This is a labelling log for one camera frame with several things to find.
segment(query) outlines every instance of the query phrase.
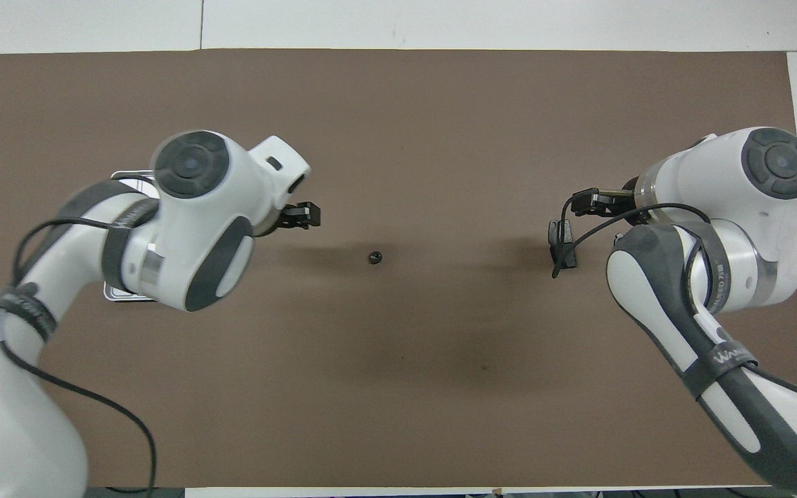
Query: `black cable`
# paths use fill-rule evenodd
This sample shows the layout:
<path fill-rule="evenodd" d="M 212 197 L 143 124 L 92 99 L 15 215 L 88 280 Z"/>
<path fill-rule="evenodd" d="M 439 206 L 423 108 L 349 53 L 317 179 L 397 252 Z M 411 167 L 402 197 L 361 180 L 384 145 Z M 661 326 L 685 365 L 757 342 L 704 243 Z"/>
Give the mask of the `black cable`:
<path fill-rule="evenodd" d="M 576 199 L 582 198 L 582 196 L 595 195 L 597 193 L 598 189 L 591 188 L 580 190 L 579 192 L 576 192 L 567 198 L 567 201 L 565 201 L 565 204 L 562 206 L 562 217 L 559 218 L 559 243 L 564 243 L 564 223 L 565 220 L 567 220 L 567 207 L 576 201 Z"/>
<path fill-rule="evenodd" d="M 686 290 L 685 294 L 687 294 L 687 302 L 684 302 L 684 305 L 687 306 L 687 310 L 691 315 L 697 314 L 697 302 L 693 297 L 693 287 L 690 285 L 690 274 L 693 273 L 693 262 L 696 261 L 697 255 L 702 251 L 702 248 L 702 240 L 695 236 L 693 247 L 687 255 L 687 261 L 684 262 L 684 273 L 682 274 L 681 280 L 682 286 L 684 286 L 684 290 Z"/>
<path fill-rule="evenodd" d="M 573 249 L 576 246 L 579 246 L 581 242 L 583 242 L 584 240 L 588 239 L 595 232 L 597 232 L 599 230 L 602 230 L 602 229 L 605 229 L 606 227 L 608 227 L 608 226 L 610 226 L 610 225 L 612 225 L 614 223 L 617 223 L 617 221 L 625 220 L 626 218 L 632 218 L 633 216 L 635 216 L 636 214 L 639 214 L 640 212 L 653 211 L 654 209 L 665 209 L 665 208 L 683 209 L 684 211 L 693 212 L 693 214 L 696 214 L 703 221 L 705 221 L 706 223 L 709 223 L 709 217 L 706 216 L 706 213 L 700 211 L 699 209 L 693 207 L 692 205 L 681 204 L 681 203 L 678 203 L 678 202 L 658 202 L 657 204 L 646 205 L 645 207 L 637 207 L 635 209 L 630 209 L 630 211 L 623 212 L 622 214 L 617 214 L 616 216 L 614 216 L 610 220 L 607 220 L 604 223 L 602 223 L 602 224 L 598 225 L 597 227 L 595 227 L 594 229 L 589 230 L 588 232 L 583 234 L 582 237 L 580 237 L 579 239 L 577 239 L 573 243 L 571 243 L 570 246 L 565 247 L 564 251 L 562 251 L 562 253 L 560 253 L 560 255 L 556 259 L 556 261 L 565 261 L 565 258 L 567 258 L 567 255 L 569 255 L 569 253 L 571 251 L 573 251 Z M 558 264 L 558 262 L 556 262 L 556 267 L 553 268 L 553 278 L 556 278 L 559 275 L 560 271 L 562 271 L 562 265 L 560 265 L 560 264 Z"/>
<path fill-rule="evenodd" d="M 113 486 L 104 486 L 104 489 L 109 489 L 111 492 L 120 492 L 123 495 L 137 495 L 140 492 L 146 491 L 146 488 L 135 488 L 135 489 L 128 489 L 128 488 L 114 488 Z"/>
<path fill-rule="evenodd" d="M 32 230 L 29 230 L 26 235 L 23 236 L 23 239 L 20 239 L 20 242 L 17 246 L 17 251 L 14 252 L 14 261 L 12 261 L 12 286 L 18 286 L 20 281 L 23 280 L 24 272 L 23 269 L 20 268 L 20 261 L 23 259 L 23 250 L 26 248 L 26 244 L 33 238 L 33 236 L 35 236 L 35 234 L 45 230 L 47 227 L 54 227 L 57 225 L 86 225 L 98 229 L 109 229 L 111 227 L 110 223 L 104 223 L 104 221 L 71 217 L 54 218 L 53 220 L 47 220 L 44 223 L 39 223 L 33 227 Z"/>
<path fill-rule="evenodd" d="M 25 369 L 25 371 L 31 373 L 32 375 L 41 378 L 41 380 L 51 382 L 51 384 L 57 385 L 57 387 L 62 387 L 67 391 L 73 391 L 73 393 L 81 394 L 82 396 L 86 396 L 91 398 L 92 400 L 99 401 L 99 403 L 105 404 L 111 409 L 114 409 L 121 413 L 122 415 L 129 417 L 131 422 L 134 422 L 137 427 L 143 432 L 143 435 L 146 437 L 146 442 L 149 444 L 149 485 L 146 487 L 146 496 L 152 496 L 152 490 L 155 488 L 156 483 L 156 442 L 153 441 L 152 432 L 146 428 L 146 424 L 143 423 L 141 419 L 139 419 L 135 414 L 131 413 L 126 407 L 121 406 L 119 403 L 115 403 L 115 401 L 110 400 L 109 398 L 102 396 L 101 394 L 94 393 L 94 391 L 89 391 L 83 387 L 78 387 L 78 385 L 70 384 L 70 382 L 66 382 L 62 378 L 57 378 L 57 376 L 51 375 L 46 371 L 42 371 L 42 369 L 38 369 L 29 363 L 25 362 L 23 358 L 17 356 L 16 353 L 8 347 L 6 341 L 0 340 L 0 350 L 8 357 L 8 359 L 17 365 L 19 368 Z"/>
<path fill-rule="evenodd" d="M 743 495 L 742 492 L 734 491 L 734 489 L 731 488 L 725 488 L 724 491 L 729 492 L 731 495 L 740 496 L 740 498 L 759 498 L 758 496 L 753 496 L 753 495 Z"/>
<path fill-rule="evenodd" d="M 762 369 L 759 368 L 758 365 L 753 365 L 753 363 L 743 363 L 743 365 L 741 366 L 750 369 L 750 371 L 752 371 L 753 374 L 761 376 L 761 378 L 765 378 L 771 382 L 774 382 L 774 384 L 780 385 L 781 387 L 785 387 L 788 390 L 797 393 L 797 385 L 793 384 L 792 382 L 789 382 L 788 380 L 784 380 L 782 378 L 779 378 L 778 376 L 763 371 Z"/>

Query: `black strap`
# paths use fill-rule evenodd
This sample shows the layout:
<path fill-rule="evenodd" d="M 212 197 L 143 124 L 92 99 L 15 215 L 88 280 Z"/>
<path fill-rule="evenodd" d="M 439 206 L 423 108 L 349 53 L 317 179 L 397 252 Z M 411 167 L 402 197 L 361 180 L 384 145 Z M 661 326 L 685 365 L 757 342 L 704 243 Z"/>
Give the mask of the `black strap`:
<path fill-rule="evenodd" d="M 158 211 L 158 199 L 141 199 L 123 211 L 107 230 L 107 240 L 104 241 L 100 265 L 104 271 L 104 280 L 110 286 L 130 293 L 121 278 L 122 256 L 125 255 L 131 230 L 151 220 L 156 211 Z"/>
<path fill-rule="evenodd" d="M 38 332 L 42 341 L 48 342 L 48 337 L 54 334 L 54 329 L 57 328 L 57 318 L 54 318 L 53 313 L 44 303 L 35 299 L 34 294 L 38 290 L 38 286 L 33 283 L 23 284 L 16 288 L 3 287 L 0 290 L 0 309 L 27 322 Z"/>
<path fill-rule="evenodd" d="M 739 368 L 744 363 L 755 363 L 758 360 L 749 350 L 736 340 L 725 341 L 713 347 L 704 356 L 700 356 L 692 363 L 681 376 L 684 386 L 693 395 L 693 399 L 699 397 L 708 389 L 713 382 L 720 376 Z"/>

